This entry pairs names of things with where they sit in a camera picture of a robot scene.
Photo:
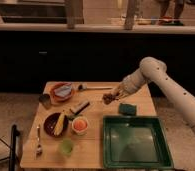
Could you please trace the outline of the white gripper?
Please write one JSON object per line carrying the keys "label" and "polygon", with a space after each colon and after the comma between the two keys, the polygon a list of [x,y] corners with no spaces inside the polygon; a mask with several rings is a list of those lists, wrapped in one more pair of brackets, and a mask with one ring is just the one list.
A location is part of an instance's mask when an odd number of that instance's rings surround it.
{"label": "white gripper", "polygon": [[122,80],[122,87],[118,86],[114,88],[111,94],[116,100],[122,99],[128,94],[136,93],[144,84],[146,80],[140,71],[135,71],[132,74],[127,75]]}

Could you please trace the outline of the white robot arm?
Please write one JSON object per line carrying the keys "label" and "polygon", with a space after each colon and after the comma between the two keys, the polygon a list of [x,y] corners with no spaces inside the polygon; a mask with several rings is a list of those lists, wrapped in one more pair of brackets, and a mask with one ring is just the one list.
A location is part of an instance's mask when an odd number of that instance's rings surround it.
{"label": "white robot arm", "polygon": [[174,107],[182,114],[183,119],[195,133],[195,97],[170,78],[166,64],[153,57],[145,57],[140,61],[139,68],[127,75],[112,91],[121,99],[136,93],[143,85],[153,82]]}

